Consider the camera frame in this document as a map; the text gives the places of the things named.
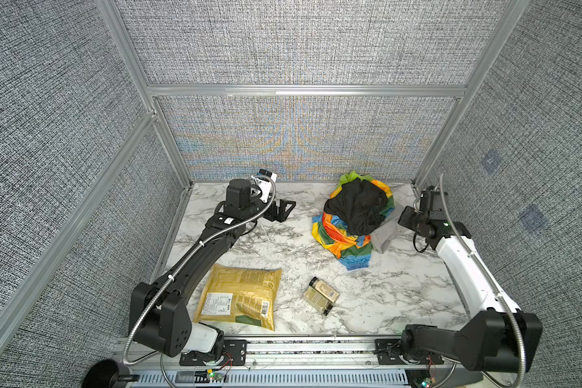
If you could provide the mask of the grey cloth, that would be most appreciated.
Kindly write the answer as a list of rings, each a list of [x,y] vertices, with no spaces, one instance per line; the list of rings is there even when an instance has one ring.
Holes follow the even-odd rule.
[[[399,214],[389,215],[381,226],[370,234],[373,249],[383,254],[387,251],[393,239],[402,234],[402,226],[399,225]]]

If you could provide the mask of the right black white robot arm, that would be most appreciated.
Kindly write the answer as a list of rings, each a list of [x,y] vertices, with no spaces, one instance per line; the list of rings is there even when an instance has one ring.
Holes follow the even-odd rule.
[[[402,351],[415,359],[447,357],[470,371],[527,373],[543,325],[504,292],[465,225],[448,218],[447,204],[447,193],[424,190],[418,205],[405,208],[399,224],[425,239],[444,262],[470,320],[457,331],[409,324],[402,334]]]

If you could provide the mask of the black cloth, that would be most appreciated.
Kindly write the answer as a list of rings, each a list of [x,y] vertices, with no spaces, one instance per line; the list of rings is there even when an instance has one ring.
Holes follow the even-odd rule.
[[[337,216],[349,234],[369,235],[386,220],[392,208],[386,191],[373,181],[360,177],[342,184],[339,192],[328,199],[323,212]]]

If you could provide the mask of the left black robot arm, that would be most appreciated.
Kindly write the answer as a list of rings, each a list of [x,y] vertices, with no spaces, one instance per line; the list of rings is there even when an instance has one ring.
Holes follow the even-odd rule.
[[[270,171],[229,182],[226,199],[208,219],[197,242],[170,270],[132,291],[123,363],[134,366],[157,355],[176,357],[184,352],[219,358],[222,332],[194,323],[187,303],[210,268],[246,234],[247,224],[260,218],[283,222],[293,209],[293,203],[276,199],[276,178]]]

